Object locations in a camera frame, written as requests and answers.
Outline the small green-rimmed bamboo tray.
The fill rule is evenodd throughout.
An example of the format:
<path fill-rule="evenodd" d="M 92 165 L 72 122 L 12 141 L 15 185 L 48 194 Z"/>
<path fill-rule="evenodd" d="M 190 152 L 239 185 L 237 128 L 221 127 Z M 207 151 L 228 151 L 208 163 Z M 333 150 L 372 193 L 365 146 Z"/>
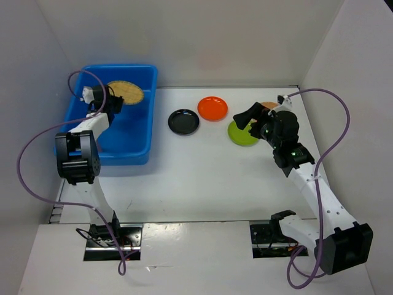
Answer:
<path fill-rule="evenodd" d="M 112 81 L 108 83 L 108 87 L 115 96 L 123 98 L 124 104 L 134 105 L 140 103 L 144 99 L 144 92 L 142 89 L 131 82 Z"/>

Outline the large tan woven tray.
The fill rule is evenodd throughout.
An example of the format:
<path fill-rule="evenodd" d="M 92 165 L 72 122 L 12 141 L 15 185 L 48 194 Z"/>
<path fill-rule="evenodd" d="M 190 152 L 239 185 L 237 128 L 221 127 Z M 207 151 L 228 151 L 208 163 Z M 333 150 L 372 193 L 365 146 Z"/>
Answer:
<path fill-rule="evenodd" d="M 278 106 L 276 102 L 272 102 L 272 101 L 261 102 L 261 105 L 268 109 L 274 109 L 275 107 Z"/>

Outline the green plate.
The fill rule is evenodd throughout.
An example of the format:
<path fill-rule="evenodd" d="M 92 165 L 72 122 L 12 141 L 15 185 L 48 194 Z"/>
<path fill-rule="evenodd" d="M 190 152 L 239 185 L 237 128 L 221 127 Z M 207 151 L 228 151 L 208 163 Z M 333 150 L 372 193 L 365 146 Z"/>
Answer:
<path fill-rule="evenodd" d="M 231 121 L 227 128 L 228 137 L 233 143 L 239 146 L 253 146 L 257 144 L 259 139 L 254 138 L 249 133 L 249 130 L 251 129 L 251 123 L 253 123 L 253 121 L 250 121 L 246 125 L 245 129 L 241 130 L 237 127 L 234 120 Z"/>

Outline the orange plate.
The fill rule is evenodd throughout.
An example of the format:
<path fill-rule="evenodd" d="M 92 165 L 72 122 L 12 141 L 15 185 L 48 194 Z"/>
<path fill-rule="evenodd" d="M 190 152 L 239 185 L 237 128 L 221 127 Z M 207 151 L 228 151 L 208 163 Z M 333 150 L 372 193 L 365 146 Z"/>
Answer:
<path fill-rule="evenodd" d="M 202 98 L 197 110 L 199 115 L 208 121 L 219 121 L 225 118 L 228 113 L 228 105 L 225 100 L 217 96 L 207 96 Z"/>

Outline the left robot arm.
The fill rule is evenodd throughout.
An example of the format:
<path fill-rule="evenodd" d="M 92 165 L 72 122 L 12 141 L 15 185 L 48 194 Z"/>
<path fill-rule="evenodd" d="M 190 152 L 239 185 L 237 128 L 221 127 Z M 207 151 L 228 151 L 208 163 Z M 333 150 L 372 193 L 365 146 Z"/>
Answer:
<path fill-rule="evenodd" d="M 82 101 L 88 104 L 85 120 L 55 137 L 58 174 L 90 209 L 89 239 L 99 246 L 113 246 L 121 241 L 122 230 L 99 183 L 101 162 L 97 139 L 121 111 L 123 98 L 115 96 L 110 86 L 97 85 L 83 88 Z"/>

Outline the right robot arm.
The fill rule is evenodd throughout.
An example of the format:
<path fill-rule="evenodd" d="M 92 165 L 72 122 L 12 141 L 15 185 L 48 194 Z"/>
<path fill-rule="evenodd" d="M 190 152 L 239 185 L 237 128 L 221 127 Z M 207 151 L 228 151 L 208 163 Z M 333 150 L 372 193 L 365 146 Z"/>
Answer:
<path fill-rule="evenodd" d="M 288 109 L 270 110 L 254 103 L 247 111 L 234 115 L 233 120 L 240 130 L 250 127 L 252 137 L 265 140 L 272 147 L 276 165 L 295 184 L 321 222 L 315 228 L 292 210 L 275 213 L 270 218 L 270 237 L 277 242 L 296 240 L 314 253 L 327 275 L 365 263 L 373 231 L 348 213 L 316 172 L 314 158 L 299 142 L 296 115 Z"/>

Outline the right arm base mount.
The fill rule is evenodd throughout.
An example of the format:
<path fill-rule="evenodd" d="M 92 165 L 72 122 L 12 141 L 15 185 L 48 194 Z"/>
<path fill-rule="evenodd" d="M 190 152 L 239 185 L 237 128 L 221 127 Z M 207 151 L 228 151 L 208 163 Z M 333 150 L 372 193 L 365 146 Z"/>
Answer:
<path fill-rule="evenodd" d="M 292 238 L 277 237 L 269 221 L 251 221 L 249 230 L 254 259 L 286 258 L 300 247 L 300 244 Z"/>

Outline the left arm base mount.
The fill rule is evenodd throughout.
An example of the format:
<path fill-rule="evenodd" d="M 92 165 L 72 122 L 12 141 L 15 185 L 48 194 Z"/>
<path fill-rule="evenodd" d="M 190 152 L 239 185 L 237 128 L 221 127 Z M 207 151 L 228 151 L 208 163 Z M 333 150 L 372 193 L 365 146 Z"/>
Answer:
<path fill-rule="evenodd" d="M 141 258 L 142 224 L 120 224 L 117 232 L 117 243 L 126 261 L 139 261 Z M 100 237 L 93 231 L 77 228 L 76 232 L 86 241 L 84 261 L 119 261 L 120 253 L 114 239 L 110 235 Z"/>

